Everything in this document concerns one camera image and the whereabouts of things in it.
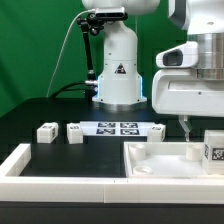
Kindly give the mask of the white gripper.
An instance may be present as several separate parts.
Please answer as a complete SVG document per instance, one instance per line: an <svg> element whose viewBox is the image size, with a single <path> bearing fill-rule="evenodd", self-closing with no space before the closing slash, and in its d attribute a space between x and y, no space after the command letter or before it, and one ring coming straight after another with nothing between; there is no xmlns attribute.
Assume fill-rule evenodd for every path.
<svg viewBox="0 0 224 224"><path fill-rule="evenodd" d="M198 79L194 69L161 69L153 78L152 107L158 114L180 115L189 142L189 116L224 117L224 81Z"/></svg>

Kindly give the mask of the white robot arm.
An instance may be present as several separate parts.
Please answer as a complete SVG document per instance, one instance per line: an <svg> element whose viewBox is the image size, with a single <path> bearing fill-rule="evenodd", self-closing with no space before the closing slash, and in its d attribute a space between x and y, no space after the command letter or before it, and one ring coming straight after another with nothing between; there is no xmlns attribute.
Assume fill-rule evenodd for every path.
<svg viewBox="0 0 224 224"><path fill-rule="evenodd" d="M82 0L93 28L103 28L104 69L96 104L113 110L143 103L137 72L137 36L123 20L154 12L160 0ZM224 117L224 0L168 0L168 18L187 41L156 56L152 107L179 117L186 132L190 116Z"/></svg>

